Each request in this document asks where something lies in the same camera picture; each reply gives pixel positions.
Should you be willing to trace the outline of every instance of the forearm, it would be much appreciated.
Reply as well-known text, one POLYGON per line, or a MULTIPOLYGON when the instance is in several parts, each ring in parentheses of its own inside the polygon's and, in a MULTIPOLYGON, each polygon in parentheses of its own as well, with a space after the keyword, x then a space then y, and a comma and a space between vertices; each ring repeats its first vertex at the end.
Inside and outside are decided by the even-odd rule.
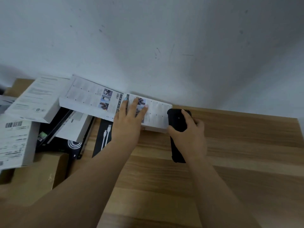
POLYGON ((260 227, 206 158, 188 166, 203 227, 260 227))
POLYGON ((29 207, 16 227, 95 228, 131 152, 109 142, 82 169, 29 207))

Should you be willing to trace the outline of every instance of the person's left hand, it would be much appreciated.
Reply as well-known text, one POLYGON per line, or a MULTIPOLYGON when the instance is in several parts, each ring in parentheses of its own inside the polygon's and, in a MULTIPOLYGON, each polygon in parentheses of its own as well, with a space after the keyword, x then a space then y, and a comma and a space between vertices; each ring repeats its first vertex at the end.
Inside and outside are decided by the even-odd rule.
POLYGON ((130 106, 128 114, 126 114, 128 101, 123 101, 120 105, 120 110, 114 117, 113 122, 111 141, 118 143, 124 148, 130 150, 133 150, 138 143, 141 122, 148 110, 148 106, 145 105, 139 114, 135 116, 138 99, 139 98, 134 99, 133 103, 130 106))

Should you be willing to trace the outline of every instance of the person's left arm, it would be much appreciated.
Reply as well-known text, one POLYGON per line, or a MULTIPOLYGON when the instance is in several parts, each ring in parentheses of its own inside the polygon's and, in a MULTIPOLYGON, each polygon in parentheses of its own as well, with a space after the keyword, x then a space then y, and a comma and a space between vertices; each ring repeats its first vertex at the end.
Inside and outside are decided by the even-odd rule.
POLYGON ((112 140, 83 168, 28 207, 12 227, 96 227, 118 176, 137 145, 147 107, 135 117, 138 98, 115 115, 112 140))

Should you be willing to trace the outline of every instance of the finger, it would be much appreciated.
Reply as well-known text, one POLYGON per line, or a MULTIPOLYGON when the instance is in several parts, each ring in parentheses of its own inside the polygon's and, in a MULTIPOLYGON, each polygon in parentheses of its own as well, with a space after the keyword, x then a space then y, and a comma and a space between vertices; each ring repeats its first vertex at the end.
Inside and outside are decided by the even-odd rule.
POLYGON ((195 122, 195 124, 196 124, 197 127, 199 127, 199 128, 201 128, 201 129, 204 130, 205 125, 204 125, 204 122, 202 120, 197 119, 197 118, 194 118, 193 120, 194 120, 194 122, 195 122))
POLYGON ((192 117, 187 113, 187 111, 181 110, 181 113, 184 115, 187 126, 195 126, 195 123, 192 117))
POLYGON ((129 111, 127 114, 129 117, 135 117, 137 103, 138 103, 138 97, 134 98, 134 100, 129 108, 129 111))
POLYGON ((117 111, 114 116, 113 124, 116 124, 118 122, 118 118, 119 118, 119 111, 117 111))
POLYGON ((138 113, 138 115, 136 116, 136 118, 139 120, 139 121, 142 121, 146 115, 146 112, 148 111, 148 105, 145 105, 145 107, 143 107, 141 109, 141 111, 138 113))
POLYGON ((128 100, 124 100, 119 108, 119 118, 124 118, 126 116, 128 100))
POLYGON ((177 136, 180 134, 180 132, 175 130, 172 126, 168 126, 167 132, 173 138, 173 140, 176 139, 177 136))

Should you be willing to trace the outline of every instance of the black phone case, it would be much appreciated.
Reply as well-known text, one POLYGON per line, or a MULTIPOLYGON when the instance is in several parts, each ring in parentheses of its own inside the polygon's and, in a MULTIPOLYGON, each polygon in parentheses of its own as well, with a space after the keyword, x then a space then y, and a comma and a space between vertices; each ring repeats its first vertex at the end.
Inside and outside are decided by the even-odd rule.
MULTIPOLYGON (((189 110, 185 110, 190 116, 191 112, 189 110)), ((172 126, 179 132, 184 132, 187 129, 186 120, 184 115, 181 113, 181 109, 169 109, 167 111, 169 125, 172 126)), ((173 139, 170 137, 171 140, 171 151, 172 151, 172 160, 174 162, 186 163, 184 157, 176 148, 173 139)))

